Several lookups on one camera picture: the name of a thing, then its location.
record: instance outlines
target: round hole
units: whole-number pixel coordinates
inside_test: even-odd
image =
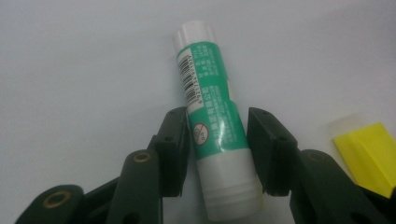
[[[320,153],[317,152],[310,152],[308,154],[309,159],[311,159],[312,161],[325,161],[325,158],[323,155],[321,155]]]
[[[48,209],[59,207],[65,202],[69,201],[71,196],[72,193],[70,193],[70,191],[67,190],[57,191],[55,193],[52,193],[44,200],[43,206]]]
[[[137,155],[134,156],[134,161],[136,162],[145,162],[145,161],[149,161],[149,159],[151,158],[151,156],[146,153],[146,152],[141,152]]]
[[[123,224],[138,224],[140,223],[140,215],[138,213],[131,213],[124,217]]]
[[[279,139],[280,141],[282,141],[282,142],[287,142],[288,141],[288,138],[287,137],[278,137],[277,139]]]
[[[373,222],[370,220],[370,218],[366,217],[365,215],[362,215],[360,213],[352,213],[350,214],[350,217],[355,223],[359,224],[372,224]]]

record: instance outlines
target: glue stick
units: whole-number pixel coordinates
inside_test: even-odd
[[[252,215],[262,208],[262,185],[215,33],[206,22],[190,21],[176,31],[174,45],[207,215],[212,221]]]

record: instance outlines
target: yellow sponge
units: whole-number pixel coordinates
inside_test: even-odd
[[[333,140],[356,184],[390,198],[396,187],[396,141],[382,123]]]

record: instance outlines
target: white background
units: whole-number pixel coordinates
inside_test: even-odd
[[[147,147],[184,105],[172,34],[191,20],[215,28],[245,125],[250,106],[271,111],[343,168],[339,127],[396,136],[395,1],[2,0],[0,223],[51,187],[106,183]],[[192,160],[164,223],[209,223]],[[233,223],[293,223],[289,198],[265,201]]]

